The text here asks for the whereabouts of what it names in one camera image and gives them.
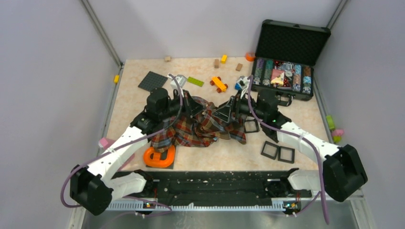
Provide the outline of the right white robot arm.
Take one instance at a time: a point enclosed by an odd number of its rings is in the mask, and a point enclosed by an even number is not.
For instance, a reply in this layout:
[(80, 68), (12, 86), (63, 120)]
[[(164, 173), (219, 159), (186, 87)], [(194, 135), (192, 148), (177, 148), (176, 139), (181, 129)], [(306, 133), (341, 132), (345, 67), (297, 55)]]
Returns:
[(299, 190), (311, 190), (343, 202), (368, 182), (355, 147), (338, 146), (315, 137), (283, 115), (278, 104), (278, 98), (269, 90), (260, 91), (256, 100), (248, 93), (238, 92), (212, 114), (227, 123), (250, 116), (273, 141), (288, 144), (319, 165), (317, 171), (298, 169), (290, 173), (280, 183), (280, 191), (287, 197)]

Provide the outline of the plaid flannel shirt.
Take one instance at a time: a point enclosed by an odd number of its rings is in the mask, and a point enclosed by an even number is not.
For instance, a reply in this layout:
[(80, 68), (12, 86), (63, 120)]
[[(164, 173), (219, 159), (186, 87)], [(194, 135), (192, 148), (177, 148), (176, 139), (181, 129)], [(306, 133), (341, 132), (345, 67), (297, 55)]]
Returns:
[(156, 152), (163, 153), (170, 146), (209, 147), (217, 138), (234, 139), (243, 145), (246, 144), (243, 118), (225, 123), (212, 116), (216, 109), (213, 102), (198, 96), (192, 99), (202, 105), (203, 110), (194, 117), (182, 114), (178, 119), (174, 116), (165, 119), (163, 127), (166, 130), (150, 140), (150, 146)]

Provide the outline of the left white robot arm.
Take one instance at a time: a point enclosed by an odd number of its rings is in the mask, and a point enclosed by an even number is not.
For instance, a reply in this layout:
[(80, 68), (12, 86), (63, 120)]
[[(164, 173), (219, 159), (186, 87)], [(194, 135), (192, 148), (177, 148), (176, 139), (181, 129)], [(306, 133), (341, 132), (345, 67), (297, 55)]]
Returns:
[(166, 119), (174, 117), (177, 120), (182, 115), (194, 117), (203, 110), (204, 106), (195, 101), (186, 90), (175, 89), (173, 97), (169, 97), (166, 89), (153, 89), (146, 99), (143, 111), (133, 119), (121, 137), (103, 154), (72, 170), (68, 179), (70, 197), (79, 206), (97, 216), (112, 201), (129, 194), (150, 196), (153, 184), (143, 175), (131, 172), (115, 178), (115, 173), (153, 136), (166, 130)]

